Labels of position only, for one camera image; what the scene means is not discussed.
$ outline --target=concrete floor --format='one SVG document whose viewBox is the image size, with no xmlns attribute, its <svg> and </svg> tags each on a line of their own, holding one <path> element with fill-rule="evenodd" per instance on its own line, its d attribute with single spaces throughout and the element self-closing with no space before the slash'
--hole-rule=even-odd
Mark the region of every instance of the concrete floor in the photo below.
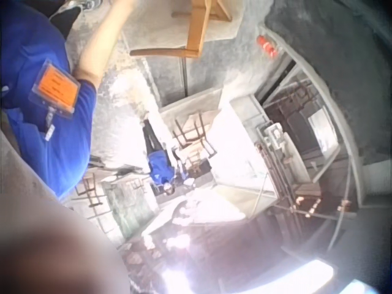
<svg viewBox="0 0 392 294">
<path fill-rule="evenodd" d="M 184 81 L 181 59 L 131 58 L 123 33 L 98 90 L 93 119 L 91 152 L 111 167 L 146 166 L 145 143 L 139 124 L 146 111 L 157 109 L 210 87 L 224 87 L 228 99 L 256 92 L 268 74 L 279 65 L 256 43 L 258 23 L 268 13 L 272 0 L 244 0 L 245 13 L 233 40 L 205 43 L 203 56 L 186 60 Z M 83 46 L 109 8 L 108 1 L 76 20 L 67 40 L 70 59 L 76 63 Z"/>
</svg>

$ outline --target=wooden chair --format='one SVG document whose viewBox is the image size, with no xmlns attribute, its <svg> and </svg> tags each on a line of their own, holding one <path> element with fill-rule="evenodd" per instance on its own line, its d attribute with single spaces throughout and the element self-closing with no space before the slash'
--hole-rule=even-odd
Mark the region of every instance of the wooden chair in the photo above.
<svg viewBox="0 0 392 294">
<path fill-rule="evenodd" d="M 197 58 L 202 54 L 204 36 L 209 20 L 231 21 L 222 0 L 192 0 L 192 13 L 173 12 L 172 17 L 190 16 L 186 48 L 149 48 L 132 50 L 131 56 L 164 55 Z"/>
</svg>

